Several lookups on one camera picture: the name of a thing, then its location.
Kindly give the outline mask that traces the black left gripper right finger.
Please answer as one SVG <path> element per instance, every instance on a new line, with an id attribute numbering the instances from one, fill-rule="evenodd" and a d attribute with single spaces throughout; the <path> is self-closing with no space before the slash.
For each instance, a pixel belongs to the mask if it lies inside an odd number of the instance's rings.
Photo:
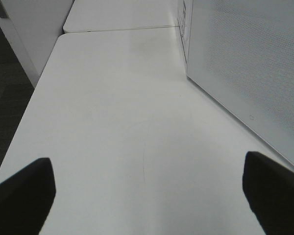
<path id="1" fill-rule="evenodd" d="M 243 192 L 267 235 L 294 235 L 294 172 L 260 152 L 245 156 Z"/>

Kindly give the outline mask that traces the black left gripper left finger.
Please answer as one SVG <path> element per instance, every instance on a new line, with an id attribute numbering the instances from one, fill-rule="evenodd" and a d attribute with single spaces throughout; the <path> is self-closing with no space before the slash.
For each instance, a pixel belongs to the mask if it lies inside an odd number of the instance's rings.
<path id="1" fill-rule="evenodd" d="M 36 159 L 0 183 L 0 235 L 39 234 L 55 196 L 49 158 Z"/>

